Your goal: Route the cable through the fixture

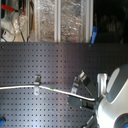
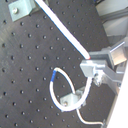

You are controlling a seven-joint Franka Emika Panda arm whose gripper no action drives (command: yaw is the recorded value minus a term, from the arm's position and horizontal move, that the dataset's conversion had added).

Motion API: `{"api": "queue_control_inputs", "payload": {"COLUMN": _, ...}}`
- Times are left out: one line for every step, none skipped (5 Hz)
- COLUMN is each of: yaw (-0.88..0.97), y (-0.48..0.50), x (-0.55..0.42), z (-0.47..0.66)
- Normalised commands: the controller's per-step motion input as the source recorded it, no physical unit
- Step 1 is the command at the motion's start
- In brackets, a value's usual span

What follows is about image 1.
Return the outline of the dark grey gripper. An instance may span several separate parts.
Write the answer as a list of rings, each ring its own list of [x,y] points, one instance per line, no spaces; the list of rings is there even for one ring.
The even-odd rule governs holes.
[[[92,99],[91,100],[87,100],[87,99],[81,100],[80,98],[77,98],[74,96],[69,96],[68,103],[72,106],[79,107],[79,108],[81,108],[83,106],[86,109],[93,109],[96,105],[96,101],[98,98],[97,87],[93,83],[90,83],[90,78],[87,76],[87,74],[84,71],[82,71],[80,73],[79,79],[86,86],[86,90],[92,96]]]

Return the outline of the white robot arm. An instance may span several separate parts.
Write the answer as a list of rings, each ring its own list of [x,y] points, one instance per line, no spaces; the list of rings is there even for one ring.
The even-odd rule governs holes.
[[[74,78],[68,103],[93,112],[82,128],[128,128],[128,64],[111,76],[99,73],[96,88],[82,71]]]

